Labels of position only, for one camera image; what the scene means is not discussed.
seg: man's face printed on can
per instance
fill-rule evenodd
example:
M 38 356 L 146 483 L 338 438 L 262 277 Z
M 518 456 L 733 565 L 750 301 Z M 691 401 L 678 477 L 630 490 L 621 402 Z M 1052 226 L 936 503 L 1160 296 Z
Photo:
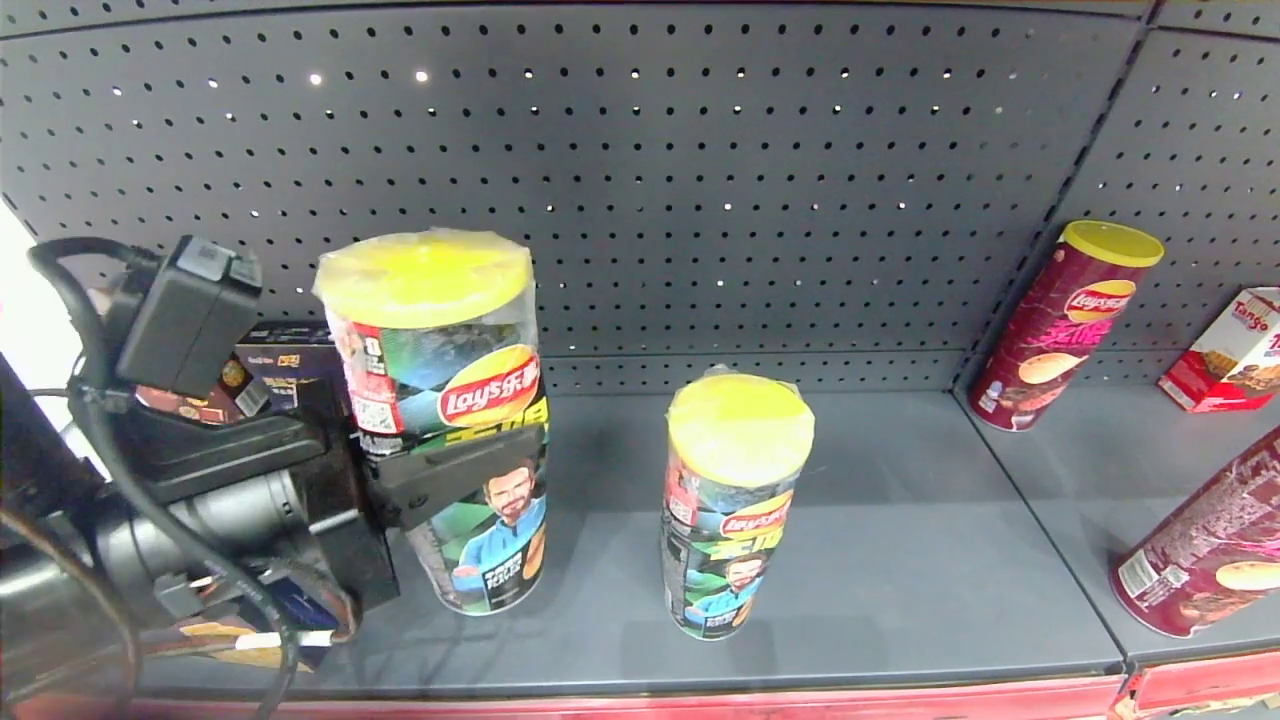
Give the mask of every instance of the man's face printed on can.
M 742 588 L 751 584 L 751 580 L 759 578 L 760 571 L 763 570 L 764 560 L 760 557 L 735 560 L 726 569 L 724 579 L 728 580 L 728 585 L 733 588 L 733 592 L 742 592 Z
M 534 474 L 521 465 L 506 475 L 489 479 L 485 483 L 485 501 L 504 523 L 515 525 L 525 510 L 529 510 L 532 491 Z

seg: snack box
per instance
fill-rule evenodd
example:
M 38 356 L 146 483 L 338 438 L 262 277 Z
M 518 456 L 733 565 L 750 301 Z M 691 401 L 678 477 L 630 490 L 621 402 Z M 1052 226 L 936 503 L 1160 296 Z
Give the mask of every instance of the snack box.
M 1157 384 L 1190 413 L 1266 405 L 1280 391 L 1280 287 L 1236 295 Z
M 271 392 L 236 354 L 223 364 L 218 384 L 209 397 L 195 398 L 154 387 L 138 386 L 143 405 L 210 425 L 225 425 L 271 410 Z
M 342 359 L 323 320 L 259 323 L 239 341 L 236 352 L 271 388 L 274 407 L 297 407 L 298 386 L 323 379 L 333 388 L 343 414 L 348 413 Z

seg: red snack box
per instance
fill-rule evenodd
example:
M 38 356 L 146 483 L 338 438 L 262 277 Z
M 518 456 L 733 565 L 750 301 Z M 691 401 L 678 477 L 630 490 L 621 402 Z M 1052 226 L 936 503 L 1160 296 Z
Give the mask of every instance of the red snack box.
M 1002 430 L 1030 429 L 1164 255 L 1165 246 L 1144 232 L 1096 220 L 1068 223 L 970 388 L 974 414 Z
M 236 423 L 271 409 L 271 391 L 234 354 L 223 364 L 218 386 L 209 397 L 186 397 L 143 386 L 138 386 L 136 395 L 147 407 L 210 425 Z
M 1176 638 L 1280 588 L 1280 428 L 1126 553 L 1111 587 L 1134 618 Z
M 1266 405 L 1280 391 L 1280 288 L 1236 295 L 1156 384 L 1189 413 Z

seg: plastic wrap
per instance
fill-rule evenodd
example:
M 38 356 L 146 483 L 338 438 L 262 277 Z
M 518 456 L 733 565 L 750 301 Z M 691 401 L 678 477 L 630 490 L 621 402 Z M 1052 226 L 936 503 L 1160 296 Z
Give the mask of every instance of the plastic wrap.
M 667 427 L 667 606 L 690 635 L 721 639 L 746 621 L 782 539 L 813 411 L 795 387 L 721 365 L 676 393 Z
M 365 452 L 431 452 L 549 428 L 534 287 L 529 250 L 492 232 L 388 234 L 324 255 L 314 292 Z M 461 466 L 476 474 L 474 492 L 402 528 L 445 606 L 488 615 L 536 584 L 544 459 L 545 445 L 498 474 Z

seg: black clamp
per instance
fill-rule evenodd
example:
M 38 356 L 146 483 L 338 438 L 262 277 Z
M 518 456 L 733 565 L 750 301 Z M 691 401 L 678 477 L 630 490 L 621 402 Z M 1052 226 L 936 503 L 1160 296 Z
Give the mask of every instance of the black clamp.
M 369 487 L 385 527 L 411 530 L 536 456 L 545 428 L 526 425 L 426 452 L 369 459 Z

